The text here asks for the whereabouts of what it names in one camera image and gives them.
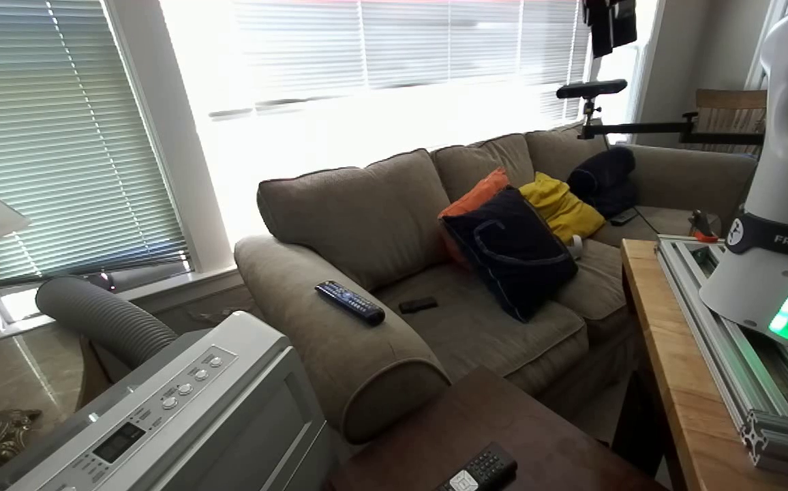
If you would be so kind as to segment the black remote on sofa arm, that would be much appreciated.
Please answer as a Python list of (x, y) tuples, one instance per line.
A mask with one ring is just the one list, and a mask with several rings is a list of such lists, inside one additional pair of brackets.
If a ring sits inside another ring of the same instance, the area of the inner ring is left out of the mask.
[(383, 323), (383, 312), (368, 299), (361, 299), (360, 295), (355, 295), (350, 288), (335, 283), (335, 280), (318, 280), (315, 293), (320, 297), (327, 297), (331, 306), (342, 309), (345, 314), (357, 316), (360, 323), (364, 323), (368, 327), (375, 327)]

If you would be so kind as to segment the aluminium rail robot base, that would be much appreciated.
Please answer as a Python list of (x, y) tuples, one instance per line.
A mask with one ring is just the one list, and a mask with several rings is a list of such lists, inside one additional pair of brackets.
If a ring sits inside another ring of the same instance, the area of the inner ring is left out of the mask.
[(701, 357), (720, 391), (750, 464), (788, 475), (788, 280), (780, 283), (766, 323), (735, 324), (701, 297), (720, 265), (720, 242), (661, 237), (656, 260), (679, 297)]

